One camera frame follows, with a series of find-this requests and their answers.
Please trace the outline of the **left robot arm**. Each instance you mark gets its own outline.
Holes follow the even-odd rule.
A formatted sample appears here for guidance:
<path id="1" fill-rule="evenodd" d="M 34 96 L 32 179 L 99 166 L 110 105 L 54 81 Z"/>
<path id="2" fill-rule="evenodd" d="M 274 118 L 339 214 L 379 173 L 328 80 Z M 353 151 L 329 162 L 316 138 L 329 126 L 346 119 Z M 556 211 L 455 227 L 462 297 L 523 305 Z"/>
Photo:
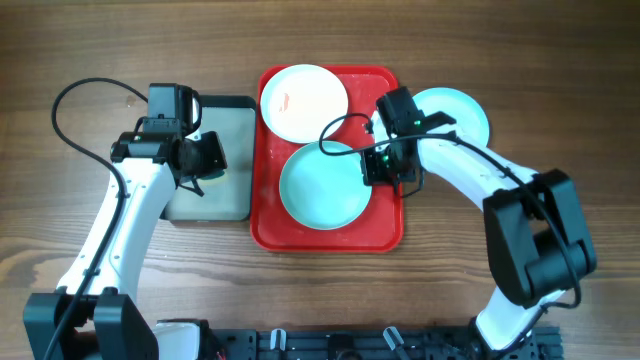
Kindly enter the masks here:
<path id="1" fill-rule="evenodd" d="M 32 294 L 23 323 L 37 359 L 216 359 L 204 320 L 150 327 L 135 299 L 154 229 L 176 190 L 198 196 L 201 178 L 227 167 L 216 132 L 190 139 L 201 124 L 199 94 L 153 84 L 148 113 L 113 143 L 109 188 L 75 261 L 51 293 Z"/>

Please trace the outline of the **light blue plate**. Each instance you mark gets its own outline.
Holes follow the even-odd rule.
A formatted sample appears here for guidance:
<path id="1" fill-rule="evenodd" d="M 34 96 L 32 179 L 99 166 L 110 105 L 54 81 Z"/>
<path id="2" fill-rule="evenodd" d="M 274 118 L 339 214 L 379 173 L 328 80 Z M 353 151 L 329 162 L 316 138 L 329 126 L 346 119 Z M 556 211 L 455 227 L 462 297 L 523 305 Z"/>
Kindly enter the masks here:
<path id="1" fill-rule="evenodd" d="M 480 104 L 468 94 L 453 88 L 436 87 L 417 93 L 413 100 L 425 115 L 444 112 L 476 142 L 483 146 L 489 144 L 489 119 Z"/>
<path id="2" fill-rule="evenodd" d="M 301 225 L 335 230 L 355 221 L 373 189 L 364 184 L 360 156 L 343 143 L 307 144 L 286 161 L 279 179 L 281 202 Z"/>

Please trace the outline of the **light blue plate front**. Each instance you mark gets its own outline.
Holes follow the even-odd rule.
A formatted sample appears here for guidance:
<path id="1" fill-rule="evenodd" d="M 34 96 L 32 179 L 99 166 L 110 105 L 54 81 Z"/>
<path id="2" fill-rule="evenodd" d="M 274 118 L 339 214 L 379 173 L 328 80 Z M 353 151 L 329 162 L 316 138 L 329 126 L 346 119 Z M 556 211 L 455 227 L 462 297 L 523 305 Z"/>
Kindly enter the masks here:
<path id="1" fill-rule="evenodd" d="M 436 87 L 417 93 L 413 100 L 425 115 L 444 112 L 476 142 L 483 146 L 489 144 L 489 119 L 480 104 L 468 94 L 453 88 Z"/>

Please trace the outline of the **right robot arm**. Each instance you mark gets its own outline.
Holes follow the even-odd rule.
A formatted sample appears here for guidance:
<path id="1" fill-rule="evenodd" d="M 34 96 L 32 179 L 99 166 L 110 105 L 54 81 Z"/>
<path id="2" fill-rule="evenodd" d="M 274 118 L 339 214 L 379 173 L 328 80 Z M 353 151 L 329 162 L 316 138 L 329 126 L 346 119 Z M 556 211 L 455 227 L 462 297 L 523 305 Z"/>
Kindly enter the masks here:
<path id="1" fill-rule="evenodd" d="M 496 288 L 471 322 L 474 357 L 501 359 L 525 347 L 533 327 L 561 296 L 580 305 L 581 280 L 597 258 L 576 187 L 554 169 L 539 173 L 488 147 L 488 117 L 470 95 L 405 87 L 377 99 L 362 152 L 368 185 L 398 187 L 427 173 L 454 186 L 483 213 L 487 256 Z"/>

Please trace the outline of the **green and yellow sponge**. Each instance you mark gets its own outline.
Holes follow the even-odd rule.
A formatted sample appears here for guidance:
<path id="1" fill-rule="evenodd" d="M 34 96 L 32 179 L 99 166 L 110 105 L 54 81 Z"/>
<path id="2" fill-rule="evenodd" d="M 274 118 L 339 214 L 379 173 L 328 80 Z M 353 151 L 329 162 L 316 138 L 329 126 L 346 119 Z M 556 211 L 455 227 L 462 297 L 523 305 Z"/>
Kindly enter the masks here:
<path id="1" fill-rule="evenodd" d="M 214 172 L 212 174 L 203 176 L 203 177 L 199 178 L 199 180 L 209 181 L 209 180 L 214 180 L 214 179 L 221 178 L 224 175 L 225 175 L 225 170 L 219 170 L 219 171 L 216 171 L 216 172 Z"/>

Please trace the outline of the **white plate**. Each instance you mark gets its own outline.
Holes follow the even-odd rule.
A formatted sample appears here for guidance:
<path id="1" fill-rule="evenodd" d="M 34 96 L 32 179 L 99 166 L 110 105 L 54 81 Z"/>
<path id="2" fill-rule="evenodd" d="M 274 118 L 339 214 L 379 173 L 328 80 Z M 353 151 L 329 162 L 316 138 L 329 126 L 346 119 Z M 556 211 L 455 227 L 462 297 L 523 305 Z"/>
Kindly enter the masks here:
<path id="1" fill-rule="evenodd" d="M 299 64 L 278 71 L 264 86 L 260 108 L 267 127 L 279 138 L 306 144 L 348 112 L 345 86 L 331 71 Z"/>

